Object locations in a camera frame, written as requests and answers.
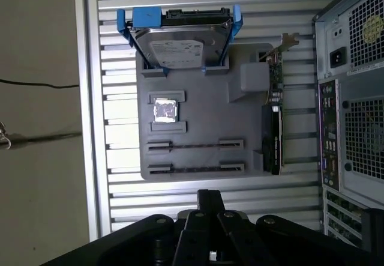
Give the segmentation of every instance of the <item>ventilated metal panel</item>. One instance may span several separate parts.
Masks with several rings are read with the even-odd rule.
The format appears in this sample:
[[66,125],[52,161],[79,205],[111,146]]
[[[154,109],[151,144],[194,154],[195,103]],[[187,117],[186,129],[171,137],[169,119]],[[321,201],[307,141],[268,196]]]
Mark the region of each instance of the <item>ventilated metal panel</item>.
[[[177,212],[195,206],[197,189],[221,190],[227,207],[245,211],[251,220],[263,214],[278,213],[319,229],[314,119],[316,71],[311,18],[331,0],[84,1],[87,4],[88,79],[91,77],[89,90],[92,91],[94,128],[94,164],[89,165],[87,171],[94,171],[98,186],[99,208],[94,211],[100,226],[98,236],[154,213],[175,218]],[[283,173],[280,176],[265,174],[261,177],[147,183],[140,176],[135,51],[116,31],[116,9],[126,9],[129,18],[132,8],[138,6],[159,5],[163,10],[214,10],[230,8],[233,4],[240,4],[244,15],[244,27],[235,40],[237,44],[277,46],[282,33],[300,33],[300,44],[283,55],[288,85],[284,93],[287,117],[284,134],[286,147],[292,149],[286,152]]]
[[354,101],[346,113],[346,158],[353,170],[384,180],[384,100]]
[[383,0],[364,0],[349,13],[350,57],[354,67],[384,58],[383,19]]

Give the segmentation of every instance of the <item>hard drive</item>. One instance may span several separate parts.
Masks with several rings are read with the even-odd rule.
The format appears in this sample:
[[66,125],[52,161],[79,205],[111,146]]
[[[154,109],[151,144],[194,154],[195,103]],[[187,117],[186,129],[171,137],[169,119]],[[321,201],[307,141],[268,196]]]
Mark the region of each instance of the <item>hard drive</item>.
[[242,26],[239,6],[214,11],[133,8],[131,21],[118,10],[118,31],[143,57],[147,68],[185,69],[222,65]]

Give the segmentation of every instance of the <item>hard drive label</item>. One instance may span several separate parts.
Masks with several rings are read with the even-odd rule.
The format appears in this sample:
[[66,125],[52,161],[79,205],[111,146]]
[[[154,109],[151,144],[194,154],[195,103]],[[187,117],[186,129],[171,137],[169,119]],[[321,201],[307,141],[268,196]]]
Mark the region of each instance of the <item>hard drive label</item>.
[[162,67],[182,69],[202,66],[203,43],[199,41],[152,41],[150,45]]

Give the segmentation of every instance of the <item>cable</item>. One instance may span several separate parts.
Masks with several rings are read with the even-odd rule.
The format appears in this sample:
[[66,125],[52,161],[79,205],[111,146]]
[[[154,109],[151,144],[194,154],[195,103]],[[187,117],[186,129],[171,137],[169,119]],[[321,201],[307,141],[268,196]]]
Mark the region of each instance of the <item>cable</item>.
[[15,82],[15,81],[9,81],[0,79],[0,83],[6,83],[11,85],[21,85],[21,86],[40,86],[40,87],[49,87],[53,89],[69,89],[69,88],[77,88],[79,85],[66,85],[66,86],[55,86],[51,84],[46,83],[26,83],[26,82]]
[[4,137],[4,139],[7,142],[2,142],[0,139],[0,147],[8,144],[7,150],[11,148],[20,148],[24,146],[28,146],[30,144],[40,144],[40,143],[46,143],[51,141],[58,141],[58,140],[64,140],[69,138],[76,138],[80,137],[82,135],[81,131],[78,132],[70,132],[70,133],[63,133],[63,134],[56,134],[56,135],[46,135],[46,136],[36,136],[36,137],[17,137],[12,138],[12,136]]

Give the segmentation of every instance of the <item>black cable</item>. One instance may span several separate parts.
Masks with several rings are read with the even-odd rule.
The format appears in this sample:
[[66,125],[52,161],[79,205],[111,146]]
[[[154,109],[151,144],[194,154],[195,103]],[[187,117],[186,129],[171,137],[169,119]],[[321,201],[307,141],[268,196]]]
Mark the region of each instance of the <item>black cable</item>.
[[[11,147],[16,147],[21,145],[46,143],[46,142],[76,138],[81,136],[82,136],[82,132],[78,131],[78,132],[69,132],[69,133],[63,133],[63,134],[36,136],[36,137],[23,137],[23,136],[20,138],[10,137],[9,139],[12,143]],[[8,144],[7,141],[0,141],[0,147],[6,144]]]
[[79,85],[67,85],[67,86],[55,86],[51,84],[45,84],[45,83],[26,83],[26,82],[15,82],[15,81],[9,81],[0,79],[0,83],[6,83],[11,85],[21,85],[21,86],[40,86],[40,87],[49,87],[53,89],[69,89],[69,88],[77,88]]

